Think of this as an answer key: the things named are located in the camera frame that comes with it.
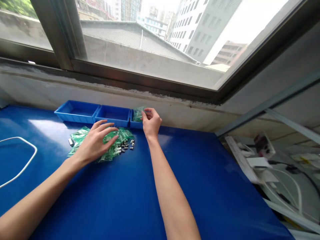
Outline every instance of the white wire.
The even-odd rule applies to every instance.
[[[9,183],[11,183],[15,179],[17,179],[21,175],[21,173],[23,173],[23,171],[26,170],[27,166],[31,163],[32,159],[34,158],[34,156],[37,154],[37,151],[38,151],[38,149],[37,149],[37,147],[35,145],[33,145],[32,143],[29,143],[27,140],[23,139],[22,137],[7,138],[7,139],[4,139],[4,140],[1,140],[0,142],[4,142],[6,140],[10,140],[10,139],[14,139],[14,138],[18,138],[18,139],[24,141],[25,143],[29,144],[31,147],[34,148],[34,153],[33,153],[32,157],[30,158],[30,160],[27,162],[27,164],[24,166],[24,168],[18,173],[18,175],[15,176],[14,178],[12,178],[11,180],[9,180],[8,182],[0,185],[0,188],[4,187],[5,185],[8,185]]]
[[[287,175],[289,178],[291,178],[291,180],[294,182],[294,184],[296,185],[297,187],[297,190],[298,190],[298,211],[299,211],[299,215],[300,216],[303,216],[302,214],[302,194],[301,194],[301,189],[298,185],[298,183],[296,182],[296,180],[294,180],[293,177],[291,177],[288,173],[284,172],[284,171],[281,171],[281,170],[278,170],[278,169],[275,169],[275,168],[272,168],[272,170],[274,171],[278,171],[278,172],[282,172],[283,174]]]

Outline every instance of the blue plastic bin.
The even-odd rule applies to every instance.
[[[99,110],[99,107],[99,104],[69,100],[62,104],[54,113],[62,121],[94,124],[94,115]]]
[[[95,121],[107,119],[113,122],[115,126],[127,127],[130,119],[130,109],[102,105],[95,115]]]
[[[130,128],[139,128],[139,129],[142,129],[142,128],[143,128],[142,122],[134,122],[134,121],[132,120],[132,117],[133,117],[133,109],[131,109],[130,116],[131,116]]]

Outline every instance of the rooftop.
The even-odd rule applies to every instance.
[[[81,21],[81,26],[83,34],[88,36],[141,49],[179,61],[197,63],[195,59],[173,47],[136,22],[83,20]]]

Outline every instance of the tall building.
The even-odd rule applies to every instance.
[[[203,62],[242,0],[186,0],[169,42]]]
[[[234,62],[240,57],[240,55],[247,49],[247,47],[248,44],[227,41],[223,45],[215,59],[212,61],[211,65],[222,63],[228,66],[232,66]]]
[[[135,22],[141,10],[142,0],[121,0],[121,20]]]
[[[158,12],[159,12],[159,10],[156,7],[154,7],[154,6],[150,7],[150,9],[149,9],[149,17],[151,17],[153,19],[157,19],[158,18]]]

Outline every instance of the glass pane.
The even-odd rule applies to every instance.
[[[30,0],[0,1],[0,38],[52,50]]]
[[[298,2],[75,0],[89,61],[213,90]]]

